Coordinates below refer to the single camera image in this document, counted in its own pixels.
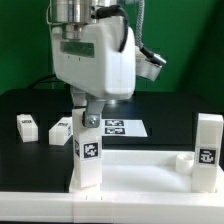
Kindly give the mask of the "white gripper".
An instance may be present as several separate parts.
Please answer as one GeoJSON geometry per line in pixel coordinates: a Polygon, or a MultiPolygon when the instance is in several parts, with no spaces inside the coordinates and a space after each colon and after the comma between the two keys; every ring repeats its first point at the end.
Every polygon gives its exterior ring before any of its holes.
{"type": "Polygon", "coordinates": [[[87,104],[82,117],[82,123],[87,128],[100,126],[105,105],[102,99],[129,99],[134,92],[135,40],[132,29],[128,29],[125,48],[119,52],[123,37],[122,17],[100,19],[98,23],[84,26],[79,40],[63,39],[61,27],[52,29],[56,76],[71,85],[75,107],[87,104]],[[89,98],[86,101],[84,91],[101,99],[89,98]]]}

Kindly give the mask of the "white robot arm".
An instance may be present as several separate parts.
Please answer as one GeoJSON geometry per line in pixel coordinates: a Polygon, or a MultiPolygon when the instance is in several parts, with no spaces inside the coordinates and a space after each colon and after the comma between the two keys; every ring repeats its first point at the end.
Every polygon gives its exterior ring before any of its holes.
{"type": "Polygon", "coordinates": [[[108,100],[135,89],[135,40],[117,0],[50,0],[47,9],[58,79],[86,93],[83,124],[100,125],[108,100]]]}

